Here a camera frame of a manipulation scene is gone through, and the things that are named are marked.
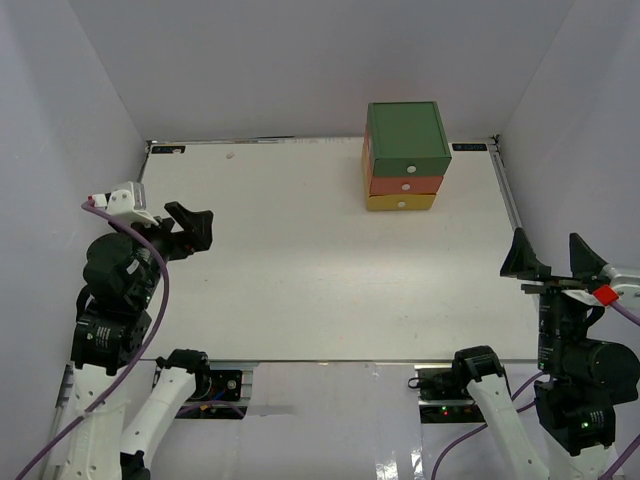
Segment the white wall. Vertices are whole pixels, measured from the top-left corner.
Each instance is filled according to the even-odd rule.
[[[568,235],[640,267],[640,4],[578,0],[504,131],[504,160],[539,258],[568,273]],[[609,313],[592,335],[640,355],[640,331]],[[618,407],[619,448],[640,433]],[[640,478],[640,455],[628,462]]]
[[[135,176],[144,143],[66,0],[0,1],[0,475],[44,445],[84,253],[79,205]]]
[[[502,131],[573,0],[71,0],[145,139],[362,134],[436,99]]]

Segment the purple cable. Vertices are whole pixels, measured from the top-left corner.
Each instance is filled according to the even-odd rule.
[[[229,407],[231,410],[236,412],[240,418],[244,418],[244,413],[238,407],[236,407],[231,402],[225,402],[224,400],[208,400],[206,402],[194,403],[193,405],[187,405],[186,407],[182,407],[178,410],[178,415],[182,415],[183,413],[190,412],[191,410],[195,410],[200,407],[210,406],[210,405],[224,405],[225,407]]]
[[[542,375],[544,375],[543,372],[538,372],[533,377],[531,377],[529,380],[524,382],[520,386],[520,388],[518,388],[518,390],[516,390],[516,392],[511,396],[511,400],[515,400],[516,398],[518,398],[520,396],[520,394],[522,394],[522,392],[524,392],[525,389],[529,385],[531,385],[533,382],[535,382]],[[520,407],[517,410],[517,412],[518,413],[522,413],[525,410],[529,410],[534,405],[535,405],[535,402],[531,402],[528,405],[525,405],[524,407]],[[449,445],[447,445],[445,447],[445,449],[442,451],[442,453],[440,454],[440,456],[438,457],[438,459],[436,460],[436,463],[433,465],[433,470],[431,471],[431,480],[436,480],[436,474],[438,473],[438,468],[440,467],[440,464],[442,463],[442,460],[444,460],[444,457],[447,455],[447,453],[449,453],[451,450],[453,450],[453,448],[456,447],[457,445],[460,445],[466,439],[473,437],[476,433],[480,433],[485,428],[487,428],[487,424],[486,423],[484,425],[480,425],[478,428],[475,428],[475,429],[471,430],[469,433],[465,433],[464,435],[462,435],[461,437],[455,439],[453,442],[451,442]]]
[[[618,471],[618,469],[622,466],[624,462],[626,462],[631,454],[640,447],[640,435],[638,435],[633,442],[629,444],[622,455],[618,457],[618,460],[613,462],[613,464],[609,467],[609,469],[602,474],[602,476],[598,480],[610,480],[613,478],[613,475]]]
[[[125,378],[127,378],[127,376],[131,373],[131,370],[133,370],[133,367],[136,366],[138,361],[142,358],[142,355],[144,354],[145,350],[149,347],[149,345],[153,341],[153,338],[156,336],[156,333],[158,333],[158,329],[160,328],[160,324],[162,323],[162,318],[164,317],[165,311],[167,310],[167,303],[169,302],[169,271],[167,270],[167,264],[165,263],[164,259],[160,255],[160,253],[155,249],[155,247],[153,245],[151,245],[151,243],[146,238],[144,238],[142,235],[140,235],[138,232],[136,232],[129,225],[127,225],[126,223],[118,220],[114,216],[109,215],[108,213],[106,213],[106,212],[104,212],[102,210],[98,210],[97,208],[94,208],[92,200],[89,200],[88,202],[83,203],[82,204],[82,209],[86,210],[89,213],[93,213],[94,215],[97,215],[99,217],[104,218],[105,220],[107,220],[111,224],[113,224],[116,227],[118,227],[118,229],[120,229],[123,232],[125,232],[126,234],[130,235],[134,240],[136,240],[143,247],[145,247],[147,250],[149,250],[149,252],[151,253],[151,256],[154,258],[154,260],[156,262],[158,262],[158,265],[160,266],[160,273],[162,274],[162,279],[164,281],[164,286],[163,286],[163,290],[162,290],[162,301],[160,302],[160,309],[158,310],[158,316],[156,317],[156,321],[153,322],[153,326],[151,327],[151,330],[149,330],[147,338],[145,339],[144,342],[142,342],[142,345],[140,346],[140,350],[138,350],[138,353],[136,353],[134,355],[134,357],[131,359],[131,362],[129,362],[129,364],[124,368],[122,373],[120,375],[118,375],[115,378],[115,380],[113,381],[113,383],[104,392],[102,392],[100,395],[98,395],[98,397],[95,399],[95,401],[85,409],[86,413],[91,413],[96,408],[98,408],[98,406],[100,406],[100,404],[102,404],[102,402],[104,402],[105,399],[109,395],[111,395],[116,388],[118,388],[120,386],[120,384],[125,380]],[[42,448],[42,450],[40,450],[31,459],[31,461],[20,471],[20,473],[18,474],[18,476],[16,477],[15,480],[22,480],[24,477],[26,477],[26,475],[29,473],[29,471],[33,467],[35,467],[38,464],[38,462],[40,460],[42,460],[45,457],[45,455],[47,455],[47,453],[49,453],[49,451],[51,451],[51,449],[53,449],[53,447],[55,447],[64,437],[66,437],[85,418],[86,417],[84,415],[80,415],[80,416],[76,417],[60,433],[58,433],[55,437],[53,437],[53,439],[49,443],[47,443]]]
[[[631,320],[633,323],[635,323],[636,325],[638,325],[640,327],[640,317],[638,317],[637,315],[635,315],[634,313],[630,312],[625,307],[620,305],[620,302],[617,302],[617,301],[616,302],[612,302],[611,306],[620,315],[622,315],[623,317],[625,317],[628,320]]]

